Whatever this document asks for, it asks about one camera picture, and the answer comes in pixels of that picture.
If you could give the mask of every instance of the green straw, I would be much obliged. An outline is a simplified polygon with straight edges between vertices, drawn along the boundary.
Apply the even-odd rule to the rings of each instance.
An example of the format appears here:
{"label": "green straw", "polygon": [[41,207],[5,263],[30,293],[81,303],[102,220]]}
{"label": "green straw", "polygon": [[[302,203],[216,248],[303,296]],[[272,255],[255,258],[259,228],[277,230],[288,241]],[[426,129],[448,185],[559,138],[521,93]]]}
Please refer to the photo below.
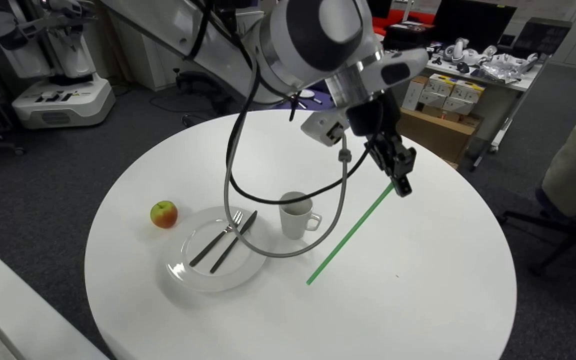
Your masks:
{"label": "green straw", "polygon": [[348,231],[348,233],[345,235],[345,237],[343,237],[343,239],[341,239],[339,244],[336,246],[336,248],[334,248],[332,250],[330,255],[327,256],[327,258],[324,260],[324,262],[322,262],[321,265],[319,265],[319,267],[315,270],[315,272],[310,276],[308,281],[306,281],[306,285],[313,284],[313,281],[315,281],[315,279],[317,279],[317,276],[319,276],[322,273],[322,271],[326,268],[326,266],[329,264],[329,262],[332,260],[332,258],[334,258],[335,255],[337,255],[337,253],[339,253],[341,248],[343,248],[344,245],[348,242],[348,240],[350,240],[350,238],[355,234],[355,232],[357,232],[357,230],[359,230],[359,228],[361,228],[361,226],[364,224],[366,219],[368,219],[368,217],[370,217],[370,215],[374,212],[374,210],[377,209],[377,207],[379,207],[379,204],[381,204],[382,201],[384,201],[386,196],[391,191],[393,191],[393,189],[394,189],[394,186],[393,186],[393,183],[391,182],[390,184],[388,184],[388,187],[386,187],[386,189],[379,195],[377,200],[375,200],[372,203],[370,208],[368,208],[368,210],[366,210],[366,212],[364,212],[363,216],[359,219],[359,221],[357,221],[357,223],[354,224],[354,226],[350,229],[350,231]]}

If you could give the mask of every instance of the computer monitor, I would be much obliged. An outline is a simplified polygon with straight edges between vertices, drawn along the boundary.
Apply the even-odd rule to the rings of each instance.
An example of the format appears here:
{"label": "computer monitor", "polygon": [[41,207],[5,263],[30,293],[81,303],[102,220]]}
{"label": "computer monitor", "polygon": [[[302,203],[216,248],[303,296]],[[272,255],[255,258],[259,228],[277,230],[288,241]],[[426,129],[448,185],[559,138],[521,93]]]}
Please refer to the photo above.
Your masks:
{"label": "computer monitor", "polygon": [[432,23],[432,39],[448,46],[457,38],[466,38],[468,48],[482,52],[498,44],[515,10],[513,6],[472,0],[441,0]]}
{"label": "computer monitor", "polygon": [[367,2],[374,18],[388,19],[393,0],[367,0]]}

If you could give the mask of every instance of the apple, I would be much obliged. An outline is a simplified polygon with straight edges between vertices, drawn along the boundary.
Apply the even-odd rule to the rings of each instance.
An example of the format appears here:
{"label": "apple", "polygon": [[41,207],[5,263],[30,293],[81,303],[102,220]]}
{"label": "apple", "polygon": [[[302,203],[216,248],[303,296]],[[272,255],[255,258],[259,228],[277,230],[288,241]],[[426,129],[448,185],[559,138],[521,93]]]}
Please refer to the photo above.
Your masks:
{"label": "apple", "polygon": [[177,222],[178,211],[174,203],[170,201],[160,201],[150,210],[150,219],[156,226],[169,229]]}

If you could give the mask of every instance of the chair wheel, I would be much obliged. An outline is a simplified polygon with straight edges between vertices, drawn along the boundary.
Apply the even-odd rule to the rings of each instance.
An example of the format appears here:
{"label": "chair wheel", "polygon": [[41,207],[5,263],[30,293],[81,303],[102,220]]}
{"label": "chair wheel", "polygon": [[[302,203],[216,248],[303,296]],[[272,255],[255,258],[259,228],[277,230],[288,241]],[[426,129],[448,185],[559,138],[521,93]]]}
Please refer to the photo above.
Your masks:
{"label": "chair wheel", "polygon": [[530,271],[530,273],[533,276],[539,277],[539,276],[544,275],[545,269],[542,268],[541,265],[539,265],[539,264],[532,264],[532,265],[528,266],[528,271]]}

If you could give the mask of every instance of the red chair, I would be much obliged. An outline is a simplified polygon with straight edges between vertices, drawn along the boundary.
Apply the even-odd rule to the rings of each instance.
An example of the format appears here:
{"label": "red chair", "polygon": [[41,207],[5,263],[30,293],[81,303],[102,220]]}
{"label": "red chair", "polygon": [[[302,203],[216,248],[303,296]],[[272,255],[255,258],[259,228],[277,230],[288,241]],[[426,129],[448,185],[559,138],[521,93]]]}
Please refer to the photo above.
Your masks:
{"label": "red chair", "polygon": [[[384,30],[384,28],[399,23],[400,21],[403,20],[403,18],[404,18],[403,10],[390,10],[390,12],[388,13],[388,18],[380,18],[380,17],[372,18],[372,29],[374,30],[375,34],[386,36],[386,30]],[[409,12],[408,18],[417,18],[421,23],[428,25],[432,25],[433,21],[435,20],[434,14],[418,13],[413,11]]]}

